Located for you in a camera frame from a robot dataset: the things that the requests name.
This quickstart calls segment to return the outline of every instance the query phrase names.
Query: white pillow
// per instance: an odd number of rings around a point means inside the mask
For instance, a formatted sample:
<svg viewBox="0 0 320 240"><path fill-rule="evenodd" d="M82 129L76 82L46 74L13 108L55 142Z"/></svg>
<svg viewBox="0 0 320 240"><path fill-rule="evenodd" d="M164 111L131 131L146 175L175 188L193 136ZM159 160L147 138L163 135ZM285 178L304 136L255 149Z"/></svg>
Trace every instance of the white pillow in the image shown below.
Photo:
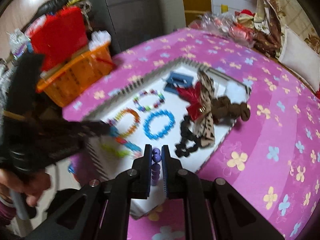
<svg viewBox="0 0 320 240"><path fill-rule="evenodd" d="M279 62L304 78L314 91L319 90L320 57L287 25Z"/></svg>

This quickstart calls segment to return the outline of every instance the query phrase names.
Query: screw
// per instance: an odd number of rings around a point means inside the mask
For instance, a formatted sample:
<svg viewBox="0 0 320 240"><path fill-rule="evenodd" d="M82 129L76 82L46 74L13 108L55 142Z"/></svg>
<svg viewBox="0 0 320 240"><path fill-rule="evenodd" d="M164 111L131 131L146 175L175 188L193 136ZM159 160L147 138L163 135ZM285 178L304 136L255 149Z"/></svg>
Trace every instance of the screw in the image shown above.
<svg viewBox="0 0 320 240"><path fill-rule="evenodd" d="M97 187L99 184L100 184L100 181L99 181L98 179L92 179L92 180L90 180L90 182L89 182L89 185L90 185L91 187Z"/></svg>
<svg viewBox="0 0 320 240"><path fill-rule="evenodd" d="M220 186L224 185L226 183L226 180L223 178L217 178L216 183Z"/></svg>
<svg viewBox="0 0 320 240"><path fill-rule="evenodd" d="M188 171L185 170L185 169L180 169L180 170L178 170L178 174L181 175L181 176L185 176L185 175L188 174Z"/></svg>
<svg viewBox="0 0 320 240"><path fill-rule="evenodd" d="M127 171L127 173L129 176L135 176L138 174L137 170L135 170L135 169L130 169Z"/></svg>

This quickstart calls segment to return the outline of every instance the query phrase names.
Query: black scrunchie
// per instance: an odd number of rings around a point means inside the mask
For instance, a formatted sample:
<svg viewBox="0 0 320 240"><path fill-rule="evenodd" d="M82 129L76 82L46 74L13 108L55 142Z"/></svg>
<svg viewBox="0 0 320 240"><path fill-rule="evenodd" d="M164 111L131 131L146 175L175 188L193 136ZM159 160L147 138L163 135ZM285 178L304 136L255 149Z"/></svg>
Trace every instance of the black scrunchie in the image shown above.
<svg viewBox="0 0 320 240"><path fill-rule="evenodd" d="M181 130L181 142L179 144L176 144L176 150L175 153L177 157L181 158L183 156L189 157L190 153L196 152L200 146L200 138L195 136L189 129L191 118L189 115L185 115L183 117L183 121L180 124L180 130ZM187 148L186 144L188 141L194 141L195 144Z"/></svg>

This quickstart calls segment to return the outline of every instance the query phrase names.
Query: orange basket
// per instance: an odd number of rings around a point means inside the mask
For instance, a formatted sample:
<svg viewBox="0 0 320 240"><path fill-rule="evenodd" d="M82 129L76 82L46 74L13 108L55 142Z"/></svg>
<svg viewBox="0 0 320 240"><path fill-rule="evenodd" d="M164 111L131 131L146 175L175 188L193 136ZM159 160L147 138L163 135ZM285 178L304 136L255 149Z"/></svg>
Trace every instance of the orange basket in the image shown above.
<svg viewBox="0 0 320 240"><path fill-rule="evenodd" d="M37 92L45 92L58 106L65 107L90 85L113 69L109 44L76 57L47 80L41 79Z"/></svg>

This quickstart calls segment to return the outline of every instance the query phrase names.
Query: pink bedsheet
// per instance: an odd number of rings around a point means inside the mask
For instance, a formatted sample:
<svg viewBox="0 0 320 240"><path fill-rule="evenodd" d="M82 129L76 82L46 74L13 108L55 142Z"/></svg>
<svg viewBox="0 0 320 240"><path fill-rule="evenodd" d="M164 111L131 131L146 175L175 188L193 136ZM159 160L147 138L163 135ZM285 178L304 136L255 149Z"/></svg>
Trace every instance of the pink bedsheet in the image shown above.
<svg viewBox="0 0 320 240"><path fill-rule="evenodd" d="M320 100L266 57L183 29L115 56L118 69L66 107L64 117L81 120L121 87L179 56L252 87L250 120L237 123L199 176L225 178L286 239L296 238L320 198ZM130 218L128 239L184 239L183 231L182 201L166 201L144 218Z"/></svg>

